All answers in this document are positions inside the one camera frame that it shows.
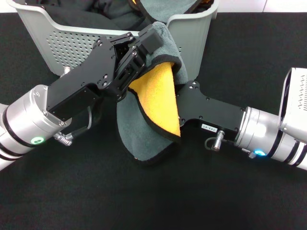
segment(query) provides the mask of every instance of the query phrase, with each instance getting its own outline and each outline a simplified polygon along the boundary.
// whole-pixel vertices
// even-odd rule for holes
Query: gray towel
[[[139,9],[155,21],[166,23],[175,14],[191,13],[201,0],[137,0]]]
[[[158,32],[164,45],[152,55],[147,55],[146,72],[158,64],[173,62],[175,84],[186,83],[187,71],[168,28],[156,22],[151,29]],[[174,142],[172,138],[158,132],[146,118],[137,95],[127,92],[126,98],[117,104],[118,132],[125,149],[139,161],[153,159]]]

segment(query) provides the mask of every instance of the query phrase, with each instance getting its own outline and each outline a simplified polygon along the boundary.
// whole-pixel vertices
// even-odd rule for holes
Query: white wall
[[[15,8],[8,5],[5,0],[0,0],[0,13],[5,12],[16,12],[16,10]]]
[[[307,0],[267,0],[264,12],[307,12]]]

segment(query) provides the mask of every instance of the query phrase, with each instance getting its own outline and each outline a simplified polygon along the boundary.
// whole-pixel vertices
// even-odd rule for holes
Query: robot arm
[[[98,99],[122,100],[145,68],[146,55],[163,44],[156,31],[148,29],[138,38],[131,33],[100,37],[81,65],[49,87],[37,85],[11,105],[0,104],[0,170],[53,136],[69,145],[60,131]]]
[[[49,87],[35,86],[13,104],[0,104],[0,170],[51,137],[70,145],[72,135],[67,138],[60,131],[71,118],[106,96],[122,100],[145,68],[146,55],[162,44],[148,28],[139,38],[131,33],[101,37],[80,66]],[[211,133],[214,151],[227,142],[251,158],[268,156],[307,170],[307,69],[288,73],[279,116],[207,97],[196,81],[177,94],[177,107],[180,126],[193,124]]]
[[[289,71],[279,116],[206,97],[199,87],[189,81],[178,92],[180,125],[193,123],[214,135],[212,150],[228,142],[251,158],[268,156],[307,170],[307,69]]]

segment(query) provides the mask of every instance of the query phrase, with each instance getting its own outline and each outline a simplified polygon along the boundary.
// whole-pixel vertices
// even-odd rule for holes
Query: black metal bracket
[[[100,37],[87,59],[48,88],[47,111],[66,121],[104,96],[122,100],[146,67],[146,55],[163,45],[151,25],[111,39]]]
[[[189,81],[176,95],[179,123],[193,124],[216,135],[225,132],[225,139],[234,141],[240,129],[244,109],[203,95],[197,81]]]

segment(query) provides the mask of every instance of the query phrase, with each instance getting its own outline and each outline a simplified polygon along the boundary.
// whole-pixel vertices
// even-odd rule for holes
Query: gray laundry basket
[[[24,0],[6,1],[16,8],[45,62],[57,75],[63,73],[64,66],[74,68],[84,61],[98,37],[110,38],[128,32],[63,26],[54,22],[41,7],[27,6]],[[186,65],[189,80],[198,76],[210,21],[216,17],[218,4],[219,0],[214,0],[207,11],[173,15],[167,22]]]

